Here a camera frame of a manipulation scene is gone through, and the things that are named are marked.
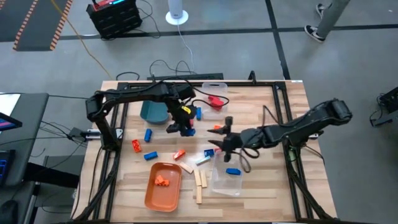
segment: gray floor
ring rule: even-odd
[[[85,35],[96,33],[85,13],[89,2],[75,1],[68,17]],[[149,2],[154,6],[160,31],[175,31],[175,27],[164,21],[166,1]],[[277,25],[316,25],[319,18],[313,10],[317,2],[272,0]],[[148,5],[140,0],[137,3],[149,12]],[[184,3],[190,19],[181,30],[271,27],[264,0]],[[397,13],[396,0],[352,0],[337,25],[398,24]],[[153,21],[146,19],[141,29],[155,31]],[[68,26],[62,34],[74,35]],[[398,84],[398,30],[332,31],[324,44],[314,42],[303,32],[280,33],[280,38],[291,79],[304,81],[310,104],[336,97],[345,100],[354,113],[349,124],[327,128],[320,138],[338,216],[349,221],[395,223],[398,219],[397,123],[372,128],[368,118],[376,109],[377,95]],[[250,70],[255,70],[261,79],[283,79],[272,33],[189,35],[185,40],[192,48],[197,73],[223,72],[227,79],[246,79]],[[90,96],[103,80],[109,79],[78,40],[60,41],[53,52],[15,52],[12,45],[0,43],[0,91]],[[189,52],[179,36],[110,42],[87,40],[86,45],[114,76],[135,71],[141,74],[141,79],[146,79],[149,65],[157,59],[164,59],[173,67],[179,60],[186,60],[192,68]],[[158,76],[173,74],[161,64],[154,67],[154,72]],[[90,126],[81,100],[50,99],[44,120],[83,129]],[[37,141],[33,154],[45,147],[46,155],[65,156],[74,146],[67,140],[41,140]],[[43,158],[32,161],[42,162]],[[36,223],[61,222],[67,218],[68,215],[39,210]]]

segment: gray pants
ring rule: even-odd
[[[320,37],[326,38],[348,3],[349,0],[332,0],[331,4],[323,11],[323,18],[318,25],[317,34]]]

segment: wooden table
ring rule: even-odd
[[[116,89],[117,84],[114,81],[106,81],[103,82],[101,89]],[[286,81],[286,86],[293,117],[301,116],[309,109],[304,85],[302,82]],[[230,99],[228,115],[234,118],[232,129],[235,132],[259,126],[262,120],[262,105],[264,104],[274,114],[276,113],[271,87],[229,87],[228,98]],[[281,94],[279,98],[282,108],[284,108]],[[239,197],[212,193],[209,186],[203,189],[203,203],[198,205],[195,200],[194,175],[183,171],[178,208],[170,213],[147,209],[144,205],[144,197],[151,166],[156,162],[174,162],[172,154],[179,149],[185,149],[187,153],[181,161],[196,167],[195,161],[203,157],[203,150],[214,148],[214,145],[208,143],[207,140],[222,138],[217,134],[208,133],[206,130],[211,129],[215,124],[222,125],[224,121],[195,120],[196,135],[183,138],[180,137],[179,133],[167,134],[165,129],[168,124],[155,126],[142,120],[139,116],[141,105],[142,102],[130,103],[129,105],[111,215],[112,222],[295,221],[281,144],[271,149],[260,149],[261,156],[258,159],[248,158],[252,165],[252,171],[243,175],[243,189]],[[267,115],[266,124],[274,123],[271,117]],[[153,130],[150,143],[143,141],[146,128]],[[134,152],[131,145],[133,139],[140,140],[143,152]],[[91,141],[88,144],[81,171],[81,196],[75,217],[81,213],[88,203],[93,168],[100,144],[100,141]],[[319,151],[317,141],[309,141],[308,145]],[[152,151],[157,151],[159,157],[145,161],[143,155]],[[100,178],[103,155],[104,152],[101,152],[96,168],[93,195]],[[325,211],[335,217],[335,207],[322,160],[314,154],[302,150],[302,162],[309,191]],[[206,170],[208,185],[211,185],[212,167],[212,162],[199,167],[201,170]],[[305,217],[302,194],[299,189],[297,189],[297,192],[301,214]],[[107,198],[108,193],[106,192],[102,200],[100,218],[104,217]]]

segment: clear plastic bin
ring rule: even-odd
[[[205,82],[202,84],[201,90],[208,94],[227,97],[228,85],[225,83]],[[208,102],[208,95],[203,95],[203,100]],[[220,100],[223,103],[226,103],[226,99],[220,98]],[[200,103],[200,106],[202,108],[201,112],[203,119],[224,120],[228,111],[228,105],[223,106],[222,109],[219,111],[204,103]]]
[[[217,151],[214,156],[210,188],[213,192],[237,197],[242,190],[243,172],[241,175],[231,175],[226,173],[227,168],[240,169],[239,160],[233,157],[229,162],[224,162],[224,152]]]

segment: shoe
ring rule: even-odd
[[[325,38],[318,36],[317,34],[317,27],[312,27],[310,25],[306,25],[304,27],[304,31],[306,34],[308,34],[310,37],[312,37],[314,40],[318,41],[319,43],[323,43],[325,41]]]
[[[315,10],[317,11],[317,13],[319,14],[319,16],[323,17],[323,11],[326,9],[326,7],[323,4],[317,4],[317,6],[315,7]]]

